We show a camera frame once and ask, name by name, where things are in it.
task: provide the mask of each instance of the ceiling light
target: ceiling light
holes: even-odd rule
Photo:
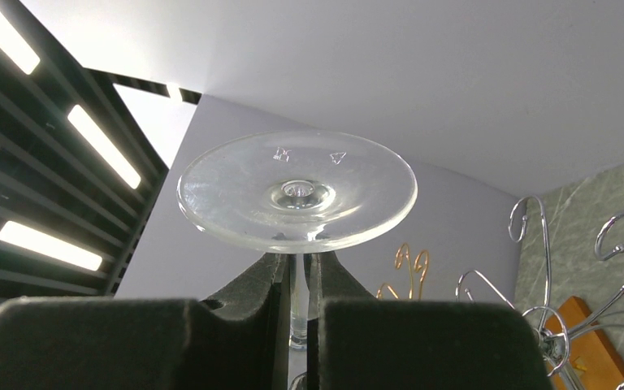
[[[178,88],[178,84],[168,83],[166,84],[166,89],[168,89],[168,96],[170,96],[171,99],[176,100],[178,102],[183,101],[183,94],[180,93],[180,88]]]
[[[39,57],[32,47],[18,34],[0,11],[0,48],[25,74],[34,71]]]
[[[75,126],[78,132],[89,144],[106,160],[109,165],[125,180],[128,185],[136,189],[140,184],[140,175],[130,162],[123,157],[119,150],[111,143],[111,140],[89,117],[87,111],[80,105],[76,105],[68,114],[68,120]]]
[[[0,240],[92,271],[102,264],[101,256],[13,221],[3,225]]]

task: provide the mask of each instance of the black slatted ceiling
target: black slatted ceiling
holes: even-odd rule
[[[0,302],[113,295],[167,173],[113,84],[167,96],[166,86],[84,69],[22,4],[0,0],[0,10],[41,59],[25,75],[0,50],[0,229],[15,220],[103,258],[90,271],[0,241]],[[201,96],[182,93],[194,104]],[[137,189],[67,121],[75,104],[137,170]]]

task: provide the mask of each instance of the orange wooden board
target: orange wooden board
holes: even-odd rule
[[[591,311],[581,298],[570,297],[558,313],[570,328],[586,319]],[[546,328],[552,332],[561,331],[556,317],[547,321]],[[570,363],[587,390],[615,390],[624,381],[623,359],[603,331],[593,331],[573,340],[570,344]],[[558,375],[554,375],[552,380],[558,389],[566,390]]]

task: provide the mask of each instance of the gray marble wall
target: gray marble wall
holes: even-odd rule
[[[601,307],[624,283],[624,254],[607,262],[594,257],[596,235],[616,212],[624,210],[624,165],[542,196],[546,205],[552,254],[552,307],[575,295],[590,310]],[[531,217],[522,243],[515,305],[520,309],[541,305],[544,294],[544,247],[539,207],[528,202]],[[624,243],[624,219],[609,232],[604,251]],[[612,310],[624,309],[624,297]],[[624,323],[624,316],[603,323]],[[624,330],[607,330],[624,359]]]

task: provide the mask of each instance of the clear glass disc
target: clear glass disc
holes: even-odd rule
[[[395,227],[418,188],[390,149],[339,132],[268,132],[216,147],[178,182],[198,229],[280,254],[342,249]]]

